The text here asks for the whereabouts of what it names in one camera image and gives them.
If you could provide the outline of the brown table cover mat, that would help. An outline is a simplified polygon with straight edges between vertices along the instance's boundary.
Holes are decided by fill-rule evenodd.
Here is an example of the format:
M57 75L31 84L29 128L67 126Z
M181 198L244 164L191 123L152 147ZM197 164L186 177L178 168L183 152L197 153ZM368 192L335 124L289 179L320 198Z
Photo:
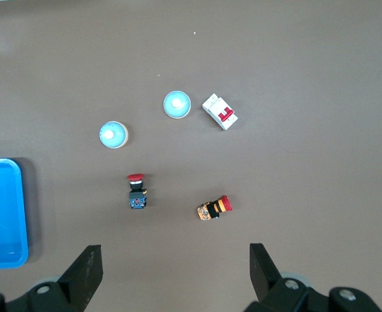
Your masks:
M238 117L226 131L212 94ZM101 143L110 121L125 146ZM280 271L382 309L382 0L0 2L0 157L24 172L30 246L0 270L8 300L99 244L85 312L242 312L261 242ZM232 211L201 220L223 195Z

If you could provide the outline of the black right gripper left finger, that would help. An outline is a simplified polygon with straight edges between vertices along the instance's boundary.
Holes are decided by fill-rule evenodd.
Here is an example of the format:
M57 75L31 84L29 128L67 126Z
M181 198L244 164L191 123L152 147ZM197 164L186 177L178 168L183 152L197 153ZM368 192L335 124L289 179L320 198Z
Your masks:
M0 293L0 312L84 312L102 282L102 249L89 245L57 281L34 286L7 302Z

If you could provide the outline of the white red circuit breaker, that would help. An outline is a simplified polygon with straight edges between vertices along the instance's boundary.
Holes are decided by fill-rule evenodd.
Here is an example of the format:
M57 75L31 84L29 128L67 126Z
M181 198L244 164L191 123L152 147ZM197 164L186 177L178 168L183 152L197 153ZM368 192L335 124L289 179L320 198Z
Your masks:
M203 104L202 108L213 118L222 130L228 130L238 117L228 103L216 94L212 94Z

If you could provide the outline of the orange emergency stop button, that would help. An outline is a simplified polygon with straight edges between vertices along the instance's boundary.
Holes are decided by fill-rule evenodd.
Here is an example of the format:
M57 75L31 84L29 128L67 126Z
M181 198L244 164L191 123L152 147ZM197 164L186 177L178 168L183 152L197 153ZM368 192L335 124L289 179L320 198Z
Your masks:
M209 201L197 207L197 214L201 220L212 220L220 217L221 213L232 211L232 205L227 195L218 200Z

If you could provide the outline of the red push button switch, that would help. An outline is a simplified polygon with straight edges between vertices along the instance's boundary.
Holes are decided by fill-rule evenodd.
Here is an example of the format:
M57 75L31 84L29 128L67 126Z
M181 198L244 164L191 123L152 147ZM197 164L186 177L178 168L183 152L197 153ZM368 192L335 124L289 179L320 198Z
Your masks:
M130 184L130 208L144 209L147 201L147 190L143 188L144 174L130 174L128 181Z

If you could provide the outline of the light blue call bell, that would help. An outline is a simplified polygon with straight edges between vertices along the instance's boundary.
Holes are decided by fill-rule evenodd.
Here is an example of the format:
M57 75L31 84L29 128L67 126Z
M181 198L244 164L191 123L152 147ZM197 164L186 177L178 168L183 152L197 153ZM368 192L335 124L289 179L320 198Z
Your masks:
M103 124L99 131L101 143L110 149L118 149L126 145L129 133L127 127L117 121L110 121Z
M165 96L163 100L163 110L170 118L182 119L186 117L191 110L191 100L185 92L174 90Z

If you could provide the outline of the blue plastic tray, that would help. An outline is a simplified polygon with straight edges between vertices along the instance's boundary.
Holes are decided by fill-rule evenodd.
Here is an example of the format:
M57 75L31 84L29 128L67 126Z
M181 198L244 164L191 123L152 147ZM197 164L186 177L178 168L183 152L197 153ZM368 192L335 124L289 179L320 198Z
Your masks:
M29 256L20 166L0 159L0 269L18 268Z

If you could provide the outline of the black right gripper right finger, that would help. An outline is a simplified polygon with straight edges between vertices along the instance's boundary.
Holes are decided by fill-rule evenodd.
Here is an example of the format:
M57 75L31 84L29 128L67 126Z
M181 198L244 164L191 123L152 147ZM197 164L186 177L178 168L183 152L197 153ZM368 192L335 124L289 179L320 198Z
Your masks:
M324 296L297 278L282 277L261 243L250 244L250 278L257 301L245 312L381 312L358 289L335 287Z

